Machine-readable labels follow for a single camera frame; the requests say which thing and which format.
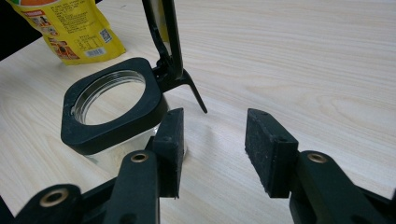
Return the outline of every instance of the screw hole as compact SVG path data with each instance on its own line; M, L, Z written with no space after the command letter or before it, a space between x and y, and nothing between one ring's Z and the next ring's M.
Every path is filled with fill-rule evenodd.
M41 198L40 205L42 207L52 207L58 203L63 202L68 195L69 191L67 189L52 190Z
M144 153L139 153L139 154L133 155L131 158L131 161L142 162L142 161L146 161L148 158L149 158L149 155L146 155Z
M327 161L327 159L324 156L317 153L308 154L308 159L317 163L324 163Z

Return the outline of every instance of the yellow package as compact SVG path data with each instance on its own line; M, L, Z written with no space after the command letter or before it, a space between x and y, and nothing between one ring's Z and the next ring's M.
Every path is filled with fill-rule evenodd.
M65 64L98 63L125 48L94 0L7 0Z

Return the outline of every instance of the wooden table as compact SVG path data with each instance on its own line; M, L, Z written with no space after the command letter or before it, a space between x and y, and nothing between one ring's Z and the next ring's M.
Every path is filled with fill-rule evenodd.
M42 39L0 62L0 194L15 215L40 190L83 192L111 176L60 138L63 98L77 80L132 57L158 59L139 1L100 3L127 52L63 65ZM176 0L188 87L166 93L185 109L180 199L163 223L291 223L245 153L247 110L265 110L300 142L333 157L355 184L390 198L396 187L394 1Z

